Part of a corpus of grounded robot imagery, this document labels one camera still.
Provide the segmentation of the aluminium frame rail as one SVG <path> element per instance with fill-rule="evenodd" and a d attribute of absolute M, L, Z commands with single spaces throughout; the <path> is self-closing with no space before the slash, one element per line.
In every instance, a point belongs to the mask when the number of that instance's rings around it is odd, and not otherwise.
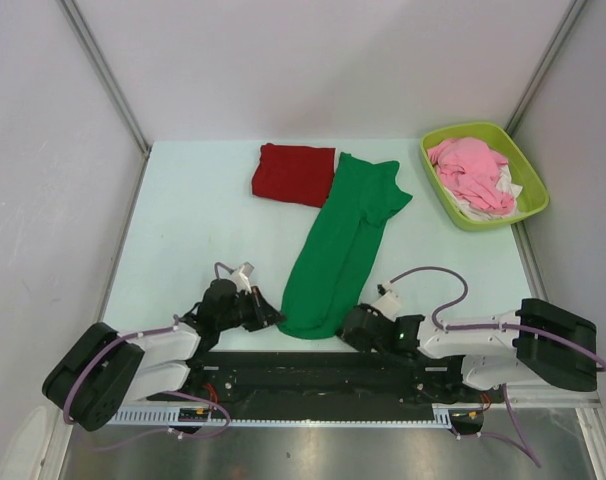
<path fill-rule="evenodd" d="M 595 394 L 510 389 L 481 439 L 412 428 L 244 427 L 179 441 L 139 426 L 86 435 L 58 425 L 44 479 L 606 479 Z"/>

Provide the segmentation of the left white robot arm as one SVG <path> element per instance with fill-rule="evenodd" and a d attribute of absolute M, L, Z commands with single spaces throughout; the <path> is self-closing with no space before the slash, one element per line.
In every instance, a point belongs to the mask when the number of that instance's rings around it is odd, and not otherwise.
<path fill-rule="evenodd" d="M 185 400 L 197 397 L 204 376 L 189 360 L 213 349 L 224 331 L 254 332 L 285 319 L 258 287 L 214 280 L 201 300 L 166 327 L 122 334 L 104 322 L 91 325 L 47 375 L 42 394 L 66 423 L 93 432 L 130 401 L 166 391 Z"/>

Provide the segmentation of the right aluminium corner post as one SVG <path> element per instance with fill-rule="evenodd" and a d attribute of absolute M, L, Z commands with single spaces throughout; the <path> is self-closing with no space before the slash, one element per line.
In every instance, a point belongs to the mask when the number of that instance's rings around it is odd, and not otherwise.
<path fill-rule="evenodd" d="M 511 137 L 518 131 L 545 79 L 590 4 L 589 0 L 572 0 L 569 3 L 504 127 Z"/>

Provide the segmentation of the left aluminium corner post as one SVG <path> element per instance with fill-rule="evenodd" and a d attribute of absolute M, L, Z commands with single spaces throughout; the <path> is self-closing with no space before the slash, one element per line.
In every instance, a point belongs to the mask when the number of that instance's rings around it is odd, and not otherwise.
<path fill-rule="evenodd" d="M 56 4 L 60 8 L 137 150 L 144 158 L 148 158 L 151 151 L 150 142 L 145 138 L 140 123 L 78 2 L 74 0 L 57 0 Z"/>

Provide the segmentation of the pink t-shirt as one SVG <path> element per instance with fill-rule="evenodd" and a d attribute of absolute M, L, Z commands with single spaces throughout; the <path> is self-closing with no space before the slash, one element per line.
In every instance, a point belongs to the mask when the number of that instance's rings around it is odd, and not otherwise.
<path fill-rule="evenodd" d="M 427 155 L 449 197 L 454 194 L 480 210 L 497 214 L 512 206 L 512 196 L 496 187 L 500 167 L 509 166 L 509 161 L 484 141 L 473 137 L 445 139 L 429 148 Z"/>

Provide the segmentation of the folded red t-shirt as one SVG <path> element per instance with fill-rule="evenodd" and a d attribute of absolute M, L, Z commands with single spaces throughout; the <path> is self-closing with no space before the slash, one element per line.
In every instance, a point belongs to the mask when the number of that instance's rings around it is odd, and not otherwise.
<path fill-rule="evenodd" d="M 333 184 L 335 153 L 334 148 L 266 143 L 260 147 L 252 194 L 321 208 Z"/>

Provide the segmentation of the green t-shirt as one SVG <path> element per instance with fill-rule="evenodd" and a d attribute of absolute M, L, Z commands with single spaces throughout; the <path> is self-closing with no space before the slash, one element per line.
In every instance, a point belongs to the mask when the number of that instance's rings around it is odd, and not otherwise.
<path fill-rule="evenodd" d="M 283 292 L 281 333 L 318 340 L 341 328 L 372 271 L 388 221 L 412 200 L 397 184 L 399 170 L 396 160 L 339 156 L 329 197 Z"/>

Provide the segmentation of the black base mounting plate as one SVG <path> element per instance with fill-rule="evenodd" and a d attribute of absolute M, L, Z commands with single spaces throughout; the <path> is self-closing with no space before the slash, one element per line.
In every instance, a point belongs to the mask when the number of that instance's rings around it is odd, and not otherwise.
<path fill-rule="evenodd" d="M 456 380 L 452 360 L 380 353 L 210 352 L 189 360 L 180 392 L 213 397 L 243 419 L 400 420 L 435 404 L 501 404 L 500 389 Z"/>

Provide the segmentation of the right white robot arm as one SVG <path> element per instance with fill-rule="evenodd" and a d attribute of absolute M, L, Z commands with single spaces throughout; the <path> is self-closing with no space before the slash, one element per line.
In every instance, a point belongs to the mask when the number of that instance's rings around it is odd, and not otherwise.
<path fill-rule="evenodd" d="M 424 315 L 392 320 L 377 305 L 354 307 L 337 336 L 360 352 L 401 361 L 452 360 L 446 393 L 467 401 L 481 390 L 540 379 L 568 391 L 593 392 L 602 368 L 594 323 L 540 299 L 487 319 L 456 319 L 437 325 Z"/>

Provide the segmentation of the aluminium corner post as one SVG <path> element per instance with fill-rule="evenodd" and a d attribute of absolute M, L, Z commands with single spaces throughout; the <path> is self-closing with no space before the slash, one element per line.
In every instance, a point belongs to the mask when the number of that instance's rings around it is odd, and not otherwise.
<path fill-rule="evenodd" d="M 569 3 L 504 127 L 511 137 L 518 131 L 545 79 L 590 4 L 589 0 L 572 0 Z"/>
<path fill-rule="evenodd" d="M 56 4 L 60 8 L 137 150 L 144 158 L 148 158 L 151 151 L 150 142 L 145 138 L 140 123 L 78 2 L 74 0 L 57 0 Z"/>

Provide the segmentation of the white t-shirt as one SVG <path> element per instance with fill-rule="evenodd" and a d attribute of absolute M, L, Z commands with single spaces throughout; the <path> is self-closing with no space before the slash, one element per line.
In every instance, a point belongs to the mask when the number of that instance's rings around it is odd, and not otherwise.
<path fill-rule="evenodd" d="M 467 199 L 459 199 L 454 194 L 450 194 L 450 197 L 457 205 L 459 211 L 467 218 L 474 221 L 498 221 L 519 216 L 521 214 L 521 211 L 519 210 L 517 200 L 523 191 L 523 187 L 512 182 L 512 175 L 508 165 L 500 167 L 500 176 L 496 187 L 499 192 L 512 196 L 512 206 L 506 213 L 497 214 L 489 211 L 480 210 L 474 207 Z"/>

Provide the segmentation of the lime green plastic basket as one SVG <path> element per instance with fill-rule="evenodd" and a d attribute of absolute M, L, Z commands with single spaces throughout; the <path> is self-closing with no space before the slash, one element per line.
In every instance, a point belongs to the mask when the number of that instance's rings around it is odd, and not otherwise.
<path fill-rule="evenodd" d="M 423 167 L 442 206 L 464 231 L 512 225 L 542 212 L 549 193 L 512 138 L 490 122 L 423 136 Z"/>

